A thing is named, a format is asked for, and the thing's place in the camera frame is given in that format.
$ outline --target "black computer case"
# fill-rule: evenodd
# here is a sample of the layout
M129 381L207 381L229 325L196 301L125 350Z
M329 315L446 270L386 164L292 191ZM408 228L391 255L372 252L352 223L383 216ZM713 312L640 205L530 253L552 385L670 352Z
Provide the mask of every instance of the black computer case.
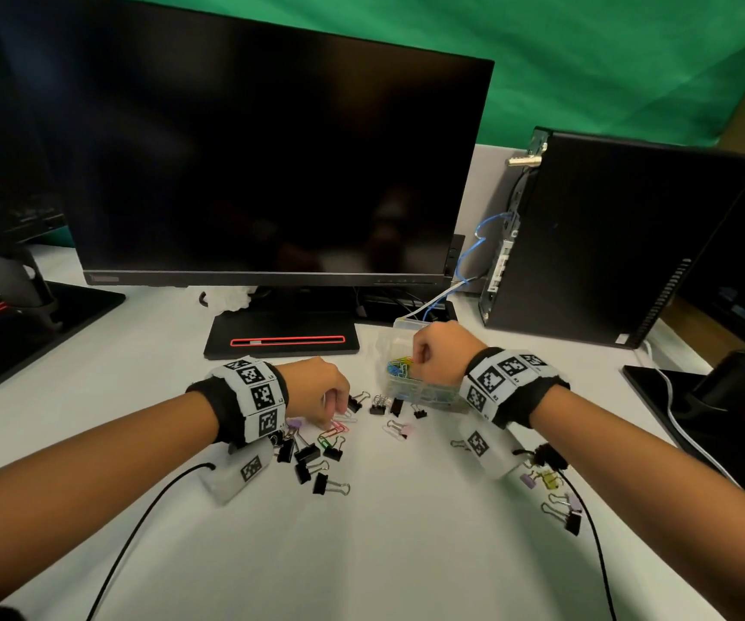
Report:
M745 186L745 155L534 129L479 310L637 348Z

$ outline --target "wristband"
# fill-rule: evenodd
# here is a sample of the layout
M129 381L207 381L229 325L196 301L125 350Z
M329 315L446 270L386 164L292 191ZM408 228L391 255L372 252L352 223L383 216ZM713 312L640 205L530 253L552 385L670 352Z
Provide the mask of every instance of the wristband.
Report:
M527 351L485 348L470 361L459 395L484 418L504 429L531 427L531 414L555 385L570 388L559 372Z
M228 442L238 449L280 429L289 401L280 372L252 357L214 368L186 392L201 392L211 405L220 425L214 441Z

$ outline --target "green curtain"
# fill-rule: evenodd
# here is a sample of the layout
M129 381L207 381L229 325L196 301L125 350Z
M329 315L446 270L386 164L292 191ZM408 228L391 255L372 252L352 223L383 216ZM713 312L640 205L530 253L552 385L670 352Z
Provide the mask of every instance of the green curtain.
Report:
M148 1L493 59L483 144L712 145L745 93L745 0Z

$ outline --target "clear plastic box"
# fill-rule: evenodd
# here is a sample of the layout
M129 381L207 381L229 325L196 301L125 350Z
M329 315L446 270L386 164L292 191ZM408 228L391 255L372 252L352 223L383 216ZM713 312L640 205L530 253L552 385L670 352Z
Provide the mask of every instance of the clear plastic box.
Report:
M387 364L393 359L413 354L413 336L416 331L420 331L428 324L429 322L420 320L398 319L392 324L392 329L388 329L387 334L379 336L378 351L382 359L380 375L384 394L435 410L466 413L469 407L459 396L458 386L435 386L417 379L390 375L387 372Z

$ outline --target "white desk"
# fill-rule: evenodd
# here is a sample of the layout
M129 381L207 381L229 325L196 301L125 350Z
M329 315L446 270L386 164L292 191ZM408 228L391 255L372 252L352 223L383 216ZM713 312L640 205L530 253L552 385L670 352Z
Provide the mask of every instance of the white desk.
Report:
M48 280L84 285L72 250L35 254ZM208 371L202 349L212 318L196 290L119 291L127 302L0 386L0 466L177 395ZM453 300L461 323L489 344L534 350L569 375L575 392L666 439L618 372L636 364L632 352L488 331L474 300ZM354 392L378 392L381 329L357 329L361 352L331 361ZM381 417L364 410L358 418L329 473L352 484L348 497L313 495L289 464L272 464L224 508L199 480L182 480L139 532L97 618L607 618L587 522L574 538L540 512L540 489L486 480L469 453L450 447L454 415L430 411L403 443L381 430ZM542 441L530 430L517 435L529 447ZM183 468L222 449L209 447ZM620 619L720 618L572 477L597 523ZM6 603L31 621L84 619L161 486Z

